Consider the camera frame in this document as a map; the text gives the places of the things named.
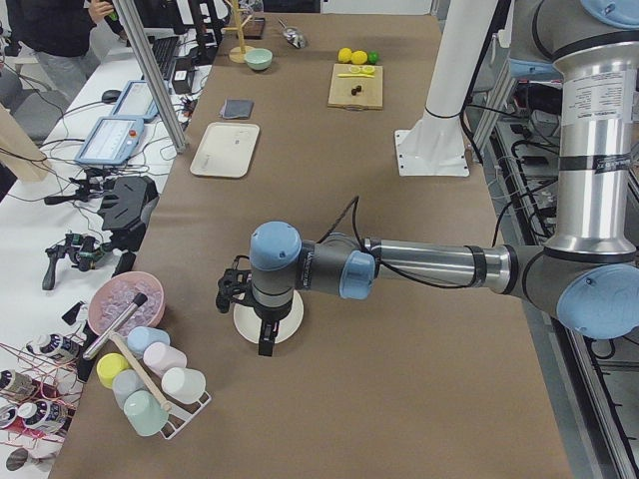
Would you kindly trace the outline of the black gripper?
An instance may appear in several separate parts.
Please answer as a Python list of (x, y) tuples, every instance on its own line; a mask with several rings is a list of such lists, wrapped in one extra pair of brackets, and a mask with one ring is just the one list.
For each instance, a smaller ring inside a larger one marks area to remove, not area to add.
[(237, 255), (232, 265), (225, 269), (218, 280), (216, 308), (228, 313), (234, 307), (234, 325), (246, 340), (258, 341), (259, 355), (272, 356), (279, 333), (280, 321), (285, 318), (285, 307), (266, 306), (254, 296), (252, 273), (242, 269), (240, 261), (248, 259), (245, 254)]

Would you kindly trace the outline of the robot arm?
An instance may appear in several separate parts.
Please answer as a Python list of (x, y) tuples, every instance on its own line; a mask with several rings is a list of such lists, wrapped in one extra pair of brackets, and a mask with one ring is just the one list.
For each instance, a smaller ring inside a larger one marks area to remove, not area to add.
[(365, 239), (329, 230), (304, 240), (284, 222), (260, 225), (249, 267), (228, 268), (216, 305), (251, 308), (259, 352), (272, 353), (279, 324), (298, 290), (364, 299), (380, 277), (431, 287), (486, 287), (527, 300), (565, 327), (593, 339), (622, 336), (638, 324), (635, 245), (625, 235), (632, 109), (638, 70), (634, 1), (454, 1), (450, 4), (422, 118), (400, 133), (402, 175), (465, 171), (453, 150), (489, 37), (512, 28), (511, 74), (560, 78), (562, 104), (557, 217), (541, 246), (444, 246)]

